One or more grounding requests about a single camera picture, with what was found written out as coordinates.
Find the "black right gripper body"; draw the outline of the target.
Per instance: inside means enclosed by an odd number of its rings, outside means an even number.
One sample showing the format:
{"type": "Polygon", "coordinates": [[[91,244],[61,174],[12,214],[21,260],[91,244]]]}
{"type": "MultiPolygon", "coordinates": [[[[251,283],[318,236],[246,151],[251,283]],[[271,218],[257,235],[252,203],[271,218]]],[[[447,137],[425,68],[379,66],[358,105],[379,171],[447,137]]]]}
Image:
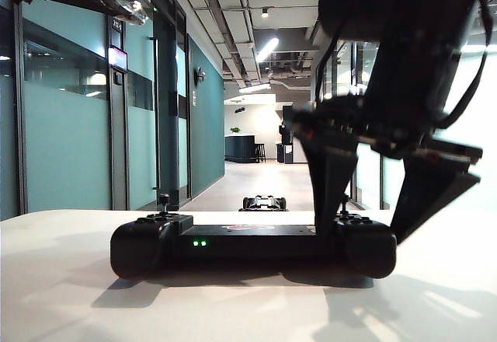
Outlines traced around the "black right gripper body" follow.
{"type": "Polygon", "coordinates": [[[318,150],[325,146],[350,148],[368,144],[390,159],[407,159],[429,153],[478,162],[483,150],[433,137],[434,127],[420,117],[398,117],[396,110],[383,112],[368,107],[363,96],[338,96],[310,109],[289,109],[285,125],[303,145],[318,150]]]}

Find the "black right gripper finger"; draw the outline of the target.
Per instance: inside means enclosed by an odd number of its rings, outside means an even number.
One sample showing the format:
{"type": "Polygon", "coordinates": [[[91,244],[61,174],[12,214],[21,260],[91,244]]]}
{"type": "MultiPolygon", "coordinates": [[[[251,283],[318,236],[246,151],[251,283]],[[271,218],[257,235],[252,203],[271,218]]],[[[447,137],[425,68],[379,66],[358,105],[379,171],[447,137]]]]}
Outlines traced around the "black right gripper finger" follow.
{"type": "Polygon", "coordinates": [[[468,172],[469,163],[423,158],[404,160],[401,186],[391,229],[398,241],[406,240],[429,218],[480,182],[468,172]]]}
{"type": "Polygon", "coordinates": [[[326,236],[356,168],[358,141],[347,136],[299,139],[311,175],[316,233],[326,236]]]}

